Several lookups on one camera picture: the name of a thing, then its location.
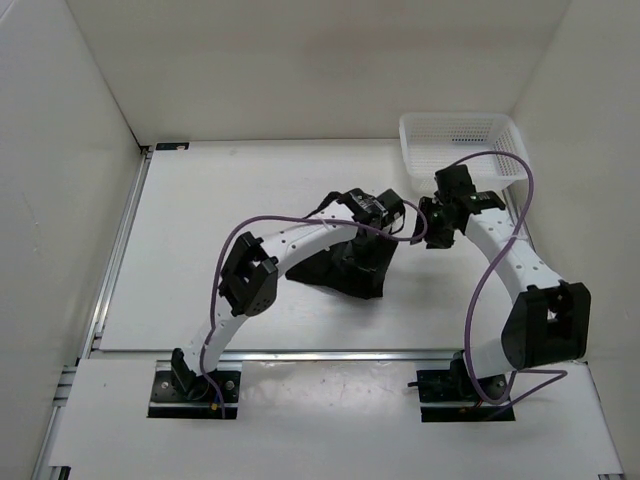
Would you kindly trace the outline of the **black shorts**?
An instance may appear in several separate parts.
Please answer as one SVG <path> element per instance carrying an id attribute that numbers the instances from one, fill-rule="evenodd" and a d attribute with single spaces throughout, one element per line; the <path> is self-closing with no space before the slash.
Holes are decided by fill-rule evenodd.
<path id="1" fill-rule="evenodd" d="M 335 244 L 299 262 L 285 274 L 285 278 L 305 285 L 326 287 L 354 298 L 381 298 L 388 270 L 385 273 L 345 271 L 342 253 L 347 242 Z"/>

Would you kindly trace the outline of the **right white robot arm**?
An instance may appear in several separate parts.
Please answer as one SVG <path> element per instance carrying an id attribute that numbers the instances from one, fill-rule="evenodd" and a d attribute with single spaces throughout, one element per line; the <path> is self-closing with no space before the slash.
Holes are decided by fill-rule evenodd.
<path id="1" fill-rule="evenodd" d="M 447 200 L 423 197 L 419 208 L 432 249 L 453 246 L 459 231 L 486 257 L 506 288 L 512 308 L 498 337 L 460 352 L 450 363 L 449 387 L 460 399 L 480 393 L 485 378 L 583 357 L 587 349 L 591 294 L 549 268 L 527 240 L 517 237 L 505 204 L 493 192 Z"/>

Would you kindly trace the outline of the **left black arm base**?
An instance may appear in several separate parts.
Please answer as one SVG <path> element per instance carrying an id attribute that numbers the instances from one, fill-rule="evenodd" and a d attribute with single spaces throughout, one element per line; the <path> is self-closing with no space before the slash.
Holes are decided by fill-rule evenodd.
<path id="1" fill-rule="evenodd" d="M 147 417 L 155 419 L 235 420 L 238 415 L 242 370 L 234 366 L 210 373 L 222 393 L 203 377 L 186 393 L 167 362 L 158 362 L 150 391 Z"/>

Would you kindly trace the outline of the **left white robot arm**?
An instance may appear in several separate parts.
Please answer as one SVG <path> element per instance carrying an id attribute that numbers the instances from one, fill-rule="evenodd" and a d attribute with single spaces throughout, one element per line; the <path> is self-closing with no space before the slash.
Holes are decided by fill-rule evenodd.
<path id="1" fill-rule="evenodd" d="M 398 242 L 402 199 L 391 189 L 333 192 L 288 228 L 257 237 L 245 226 L 225 241 L 214 272 L 209 319 L 190 344 L 172 353 L 172 384 L 186 399 L 213 390 L 213 372 L 240 326 L 269 309 L 278 281 L 328 288 L 359 299 L 380 298 Z"/>

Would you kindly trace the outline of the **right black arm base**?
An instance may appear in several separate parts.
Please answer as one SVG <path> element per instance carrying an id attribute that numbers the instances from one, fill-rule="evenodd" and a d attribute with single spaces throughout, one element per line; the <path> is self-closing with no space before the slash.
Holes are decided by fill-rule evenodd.
<path id="1" fill-rule="evenodd" d="M 424 364 L 407 384 L 418 394 L 422 423 L 489 423 L 516 420 L 508 398 L 500 405 L 484 401 L 469 380 L 461 358 L 447 367 Z"/>

